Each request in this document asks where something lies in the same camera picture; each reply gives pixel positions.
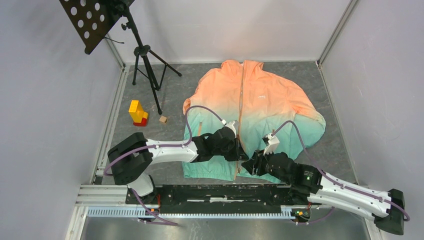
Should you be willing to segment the orange and teal gradient jacket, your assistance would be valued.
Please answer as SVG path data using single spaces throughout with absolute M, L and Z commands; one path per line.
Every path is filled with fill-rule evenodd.
M 277 152 L 296 159 L 326 130 L 324 117 L 300 86 L 253 60 L 228 59 L 210 69 L 184 101 L 182 112 L 188 118 L 184 139 L 214 133 L 222 127 L 221 120 L 237 120 L 248 156 L 264 149 L 263 137 L 274 133 L 279 139 Z

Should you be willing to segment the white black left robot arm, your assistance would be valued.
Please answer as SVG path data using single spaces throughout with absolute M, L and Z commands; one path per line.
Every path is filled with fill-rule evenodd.
M 107 152 L 114 183 L 125 185 L 145 204 L 153 203 L 157 190 L 153 179 L 145 173 L 150 165 L 182 162 L 203 163 L 221 156 L 227 162 L 248 160 L 235 130 L 224 126 L 214 133 L 195 136 L 189 141 L 157 141 L 136 132 Z

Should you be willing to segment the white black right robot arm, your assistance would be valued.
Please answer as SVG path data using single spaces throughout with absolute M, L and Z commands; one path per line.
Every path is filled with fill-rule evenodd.
M 373 221 L 387 233 L 404 235 L 408 218 L 401 190 L 380 191 L 350 183 L 312 165 L 296 163 L 284 152 L 264 154 L 257 150 L 242 167 L 252 176 L 269 174 L 288 184 L 289 199 L 296 205 L 328 205 Z

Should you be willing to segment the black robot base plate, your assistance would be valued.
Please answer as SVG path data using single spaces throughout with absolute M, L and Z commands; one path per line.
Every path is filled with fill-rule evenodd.
M 274 214 L 309 205 L 283 184 L 164 184 L 141 200 L 161 214 Z

